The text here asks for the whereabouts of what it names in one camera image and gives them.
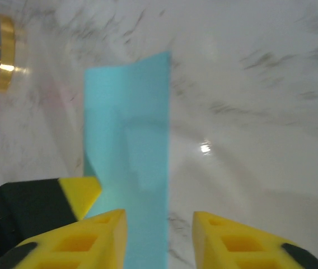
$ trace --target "white marble surface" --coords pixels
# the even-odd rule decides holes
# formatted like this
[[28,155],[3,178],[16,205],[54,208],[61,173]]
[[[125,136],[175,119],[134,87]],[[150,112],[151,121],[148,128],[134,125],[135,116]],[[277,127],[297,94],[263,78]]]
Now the white marble surface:
[[3,0],[0,12],[26,30],[0,94],[0,184],[80,175],[83,70],[169,49],[170,268],[194,268],[196,210],[318,255],[318,0]]

